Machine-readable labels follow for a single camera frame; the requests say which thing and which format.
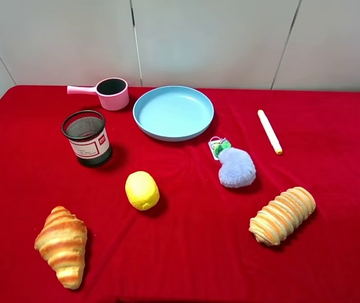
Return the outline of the yellow lemon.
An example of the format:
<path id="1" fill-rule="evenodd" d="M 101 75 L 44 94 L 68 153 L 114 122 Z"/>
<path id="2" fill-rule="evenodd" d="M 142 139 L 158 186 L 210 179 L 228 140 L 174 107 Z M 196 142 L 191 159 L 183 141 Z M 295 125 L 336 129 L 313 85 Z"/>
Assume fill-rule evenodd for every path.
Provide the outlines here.
<path id="1" fill-rule="evenodd" d="M 126 179 L 125 191 L 130 204 L 140 211 L 151 209 L 160 198 L 155 180 L 145 171 L 130 174 Z"/>

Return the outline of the light blue plate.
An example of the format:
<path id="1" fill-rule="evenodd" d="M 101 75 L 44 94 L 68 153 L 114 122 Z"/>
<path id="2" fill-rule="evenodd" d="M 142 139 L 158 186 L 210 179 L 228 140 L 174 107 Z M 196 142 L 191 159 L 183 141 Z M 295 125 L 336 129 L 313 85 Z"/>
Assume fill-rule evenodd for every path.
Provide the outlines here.
<path id="1" fill-rule="evenodd" d="M 202 92 L 186 86 L 161 86 L 144 93 L 133 118 L 150 137 L 168 142 L 193 139 L 208 129 L 215 110 Z"/>

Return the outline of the blue plush toy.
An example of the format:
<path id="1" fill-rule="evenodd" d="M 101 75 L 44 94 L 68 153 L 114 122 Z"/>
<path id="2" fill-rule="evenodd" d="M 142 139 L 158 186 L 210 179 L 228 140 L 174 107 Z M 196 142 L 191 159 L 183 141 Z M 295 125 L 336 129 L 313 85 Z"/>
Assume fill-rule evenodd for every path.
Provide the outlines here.
<path id="1" fill-rule="evenodd" d="M 250 186 L 256 179 L 256 168 L 250 155 L 238 148 L 226 148 L 218 155 L 219 181 L 228 188 Z"/>

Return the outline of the pink saucepan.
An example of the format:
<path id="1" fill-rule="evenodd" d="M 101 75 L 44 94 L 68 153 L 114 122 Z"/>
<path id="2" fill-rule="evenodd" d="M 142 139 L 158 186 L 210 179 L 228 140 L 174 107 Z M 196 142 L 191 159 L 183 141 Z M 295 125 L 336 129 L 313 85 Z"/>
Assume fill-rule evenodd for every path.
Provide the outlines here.
<path id="1" fill-rule="evenodd" d="M 96 95 L 101 106 L 110 111 L 121 110 L 129 104 L 128 83 L 121 78 L 107 78 L 93 87 L 67 86 L 67 94 Z"/>

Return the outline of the white marker pen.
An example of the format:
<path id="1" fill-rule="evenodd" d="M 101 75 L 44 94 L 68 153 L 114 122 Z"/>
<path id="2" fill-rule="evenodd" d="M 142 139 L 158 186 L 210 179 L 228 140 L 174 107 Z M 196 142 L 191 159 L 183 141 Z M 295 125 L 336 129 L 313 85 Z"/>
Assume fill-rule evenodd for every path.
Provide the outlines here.
<path id="1" fill-rule="evenodd" d="M 270 124 L 270 121 L 268 120 L 267 116 L 265 115 L 263 110 L 258 110 L 258 117 L 261 122 L 261 125 L 263 126 L 263 129 L 267 135 L 267 138 L 274 149 L 275 153 L 277 155 L 281 155 L 283 150 L 279 143 L 279 140 Z"/>

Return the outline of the black mesh pen holder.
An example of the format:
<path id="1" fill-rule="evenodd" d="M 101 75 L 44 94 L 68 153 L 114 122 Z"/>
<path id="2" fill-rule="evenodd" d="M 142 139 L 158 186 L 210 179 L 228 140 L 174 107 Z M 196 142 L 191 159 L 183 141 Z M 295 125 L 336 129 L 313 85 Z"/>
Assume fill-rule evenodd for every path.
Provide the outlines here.
<path id="1" fill-rule="evenodd" d="M 64 120 L 61 131 L 83 166 L 98 167 L 111 159 L 112 147 L 105 128 L 105 118 L 100 112 L 75 112 Z"/>

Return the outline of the red tablecloth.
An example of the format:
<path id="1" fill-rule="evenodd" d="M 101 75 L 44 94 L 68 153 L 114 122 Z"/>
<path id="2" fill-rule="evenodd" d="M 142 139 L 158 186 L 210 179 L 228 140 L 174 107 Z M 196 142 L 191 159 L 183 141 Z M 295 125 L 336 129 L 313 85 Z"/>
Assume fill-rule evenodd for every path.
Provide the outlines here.
<path id="1" fill-rule="evenodd" d="M 211 126 L 179 143 L 145 135 L 132 109 L 103 111 L 114 149 L 97 168 L 78 163 L 61 125 L 89 95 L 16 86 L 0 100 L 0 302 L 360 302 L 360 93 L 205 90 Z M 263 110 L 279 140 L 272 148 Z M 219 181 L 209 140 L 227 138 L 256 168 L 250 186 Z M 160 198 L 140 211 L 130 174 L 148 172 Z M 278 246 L 249 220 L 303 187 L 316 209 Z M 64 288 L 34 249 L 57 206 L 87 227 L 85 269 Z"/>

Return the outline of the striped bread roll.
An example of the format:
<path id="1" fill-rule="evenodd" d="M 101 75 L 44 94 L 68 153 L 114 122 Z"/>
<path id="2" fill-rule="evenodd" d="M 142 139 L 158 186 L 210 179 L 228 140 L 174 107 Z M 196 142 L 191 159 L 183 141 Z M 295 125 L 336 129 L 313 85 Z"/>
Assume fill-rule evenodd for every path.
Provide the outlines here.
<path id="1" fill-rule="evenodd" d="M 260 209 L 249 220 L 249 231 L 257 242 L 278 246 L 315 211 L 312 194 L 303 187 L 290 188 Z"/>

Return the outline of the croissant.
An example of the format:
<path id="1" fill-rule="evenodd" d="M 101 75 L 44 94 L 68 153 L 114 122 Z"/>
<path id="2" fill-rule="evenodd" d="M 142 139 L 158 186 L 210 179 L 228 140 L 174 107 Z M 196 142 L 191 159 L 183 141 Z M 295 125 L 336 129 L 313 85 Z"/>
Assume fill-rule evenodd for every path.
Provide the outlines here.
<path id="1" fill-rule="evenodd" d="M 80 287 L 85 269 L 87 227 L 63 206 L 51 210 L 34 242 L 64 288 Z"/>

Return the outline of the green keychain tag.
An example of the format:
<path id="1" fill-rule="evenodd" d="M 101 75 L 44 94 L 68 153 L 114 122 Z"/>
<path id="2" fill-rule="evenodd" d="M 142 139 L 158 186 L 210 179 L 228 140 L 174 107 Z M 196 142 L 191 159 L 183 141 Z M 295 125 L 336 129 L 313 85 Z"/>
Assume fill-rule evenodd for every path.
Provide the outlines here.
<path id="1" fill-rule="evenodd" d="M 208 147 L 212 152 L 214 160 L 218 160 L 219 154 L 231 146 L 231 142 L 227 138 L 220 138 L 218 136 L 212 137 L 208 142 Z"/>

